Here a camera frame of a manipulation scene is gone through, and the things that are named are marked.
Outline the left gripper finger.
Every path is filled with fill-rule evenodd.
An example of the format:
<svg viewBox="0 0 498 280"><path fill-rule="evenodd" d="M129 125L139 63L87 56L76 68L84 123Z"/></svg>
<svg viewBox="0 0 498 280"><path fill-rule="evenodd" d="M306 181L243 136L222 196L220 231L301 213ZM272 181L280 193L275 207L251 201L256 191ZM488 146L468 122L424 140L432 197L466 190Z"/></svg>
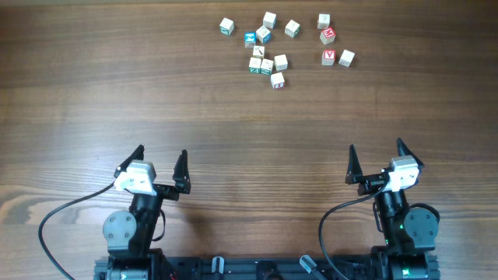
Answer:
<svg viewBox="0 0 498 280"><path fill-rule="evenodd" d="M114 177L118 178L118 176L121 174L121 172L126 171L129 164L133 160L144 160L144 151L145 151L145 146L138 145L138 147L135 149L135 151L127 159L125 159L119 166L117 166L117 168L114 172Z"/></svg>
<svg viewBox="0 0 498 280"><path fill-rule="evenodd" d="M178 193L191 193L191 180L188 171L188 151L186 149L181 151L181 154L177 159L172 179L175 182L174 187Z"/></svg>

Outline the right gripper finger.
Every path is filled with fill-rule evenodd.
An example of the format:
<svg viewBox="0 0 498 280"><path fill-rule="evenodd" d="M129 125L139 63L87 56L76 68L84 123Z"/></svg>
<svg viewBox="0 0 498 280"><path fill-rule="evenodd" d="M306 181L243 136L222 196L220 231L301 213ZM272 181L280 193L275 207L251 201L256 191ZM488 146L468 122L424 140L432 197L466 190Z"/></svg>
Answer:
<svg viewBox="0 0 498 280"><path fill-rule="evenodd" d="M411 156L416 161L420 170L425 166L424 163L408 148L408 146L402 141L401 138L397 138L396 145L399 156Z"/></svg>
<svg viewBox="0 0 498 280"><path fill-rule="evenodd" d="M349 163L346 171L345 182L347 184L359 184L363 179L363 171L359 163L354 145L349 146Z"/></svg>

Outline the green envelope block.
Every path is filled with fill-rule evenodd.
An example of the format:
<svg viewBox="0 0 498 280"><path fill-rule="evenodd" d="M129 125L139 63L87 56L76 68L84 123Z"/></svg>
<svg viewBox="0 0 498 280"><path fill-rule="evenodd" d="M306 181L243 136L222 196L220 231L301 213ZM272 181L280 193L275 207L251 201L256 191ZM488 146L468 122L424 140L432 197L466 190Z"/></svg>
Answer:
<svg viewBox="0 0 498 280"><path fill-rule="evenodd" d="M250 58L250 62L249 62L250 73L260 74L261 73L261 63L262 63L261 58L255 58L255 57Z"/></svg>

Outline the plain wooden block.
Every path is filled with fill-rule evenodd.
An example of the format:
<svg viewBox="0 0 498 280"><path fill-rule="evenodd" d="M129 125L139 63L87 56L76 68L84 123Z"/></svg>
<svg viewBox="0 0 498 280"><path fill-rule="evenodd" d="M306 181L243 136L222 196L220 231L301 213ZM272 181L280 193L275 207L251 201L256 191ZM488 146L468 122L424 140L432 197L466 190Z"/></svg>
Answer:
<svg viewBox="0 0 498 280"><path fill-rule="evenodd" d="M277 72L286 70L288 68L288 61L285 54L276 55L274 57L274 66Z"/></svg>

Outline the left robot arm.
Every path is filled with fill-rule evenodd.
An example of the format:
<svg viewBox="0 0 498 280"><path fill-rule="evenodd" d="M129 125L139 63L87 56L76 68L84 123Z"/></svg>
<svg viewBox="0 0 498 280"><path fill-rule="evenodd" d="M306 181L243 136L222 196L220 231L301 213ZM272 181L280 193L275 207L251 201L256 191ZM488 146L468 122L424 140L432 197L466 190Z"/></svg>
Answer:
<svg viewBox="0 0 498 280"><path fill-rule="evenodd" d="M173 185L156 184L155 167L144 160L145 146L139 145L120 164L113 185L118 191L133 194L127 211L110 214L103 224L109 257L95 262L94 278L99 280L177 279L177 273L161 249L151 248L159 218L164 219L162 204L176 201L191 192L188 151L183 150L174 167Z"/></svg>

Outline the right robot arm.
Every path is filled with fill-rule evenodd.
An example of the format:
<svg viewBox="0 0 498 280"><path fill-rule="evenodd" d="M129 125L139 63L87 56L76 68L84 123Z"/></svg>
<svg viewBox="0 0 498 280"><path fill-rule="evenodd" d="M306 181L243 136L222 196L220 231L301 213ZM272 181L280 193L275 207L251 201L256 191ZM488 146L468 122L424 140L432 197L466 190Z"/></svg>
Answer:
<svg viewBox="0 0 498 280"><path fill-rule="evenodd" d="M349 147L345 182L358 186L358 195L372 194L377 230L385 245L368 255L347 257L346 273L353 279L439 279L435 249L439 212L423 203L410 205L405 190L418 184L423 162L399 138L398 156L380 173L365 175L354 145Z"/></svg>

